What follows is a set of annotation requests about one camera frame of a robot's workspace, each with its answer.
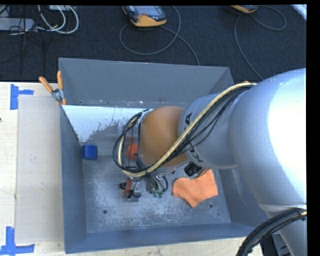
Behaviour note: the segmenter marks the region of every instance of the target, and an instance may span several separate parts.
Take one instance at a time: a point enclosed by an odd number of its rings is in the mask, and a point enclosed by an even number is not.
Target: orange cloth
[[[185,200],[192,208],[203,200],[217,196],[218,189],[212,169],[203,170],[193,179],[176,179],[172,185],[172,195]]]

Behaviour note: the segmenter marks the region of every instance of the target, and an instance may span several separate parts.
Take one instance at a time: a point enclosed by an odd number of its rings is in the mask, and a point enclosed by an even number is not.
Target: orange handle
[[[53,92],[54,89],[43,76],[39,76],[39,81],[44,85],[44,87],[48,90],[49,93]]]
[[[58,71],[56,73],[56,79],[58,81],[59,89],[62,90],[64,88],[64,83],[62,82],[62,77],[61,77],[61,72],[60,71]]]

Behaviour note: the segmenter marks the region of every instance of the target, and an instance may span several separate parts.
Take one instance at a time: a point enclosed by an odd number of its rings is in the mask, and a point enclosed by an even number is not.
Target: wooden table
[[[10,110],[11,82],[0,82],[0,246],[6,242],[6,227],[15,227],[18,109]],[[20,90],[31,89],[35,96],[50,96],[41,83],[15,82]],[[157,245],[128,249],[82,253],[103,256],[235,256],[245,237],[217,239],[171,245]],[[29,255],[64,255],[63,240],[36,241],[34,253]],[[261,247],[250,256],[262,256]]]

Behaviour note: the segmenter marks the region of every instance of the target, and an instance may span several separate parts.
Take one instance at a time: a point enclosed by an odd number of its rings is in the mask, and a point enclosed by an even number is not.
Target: gray metal bin
[[[234,84],[229,68],[60,58],[59,70],[67,99],[60,108],[67,254],[243,237],[268,219],[236,168],[213,170],[218,195],[195,208],[171,194],[172,182],[186,177],[183,166],[168,176],[163,198],[142,189],[128,201],[117,187],[126,178],[111,151],[120,120],[221,92]],[[96,160],[82,158],[86,144],[97,146]]]

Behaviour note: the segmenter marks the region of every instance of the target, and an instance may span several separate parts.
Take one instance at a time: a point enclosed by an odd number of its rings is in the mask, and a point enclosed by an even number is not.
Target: bin floor
[[[132,201],[118,186],[125,182],[126,175],[111,156],[98,156],[95,161],[83,160],[87,232],[229,223],[230,216],[217,170],[213,173],[219,195],[200,202],[194,208],[172,195],[174,180],[188,177],[183,168],[178,167],[174,173],[166,175],[169,188],[162,198],[148,193],[142,179],[139,187],[141,197]]]

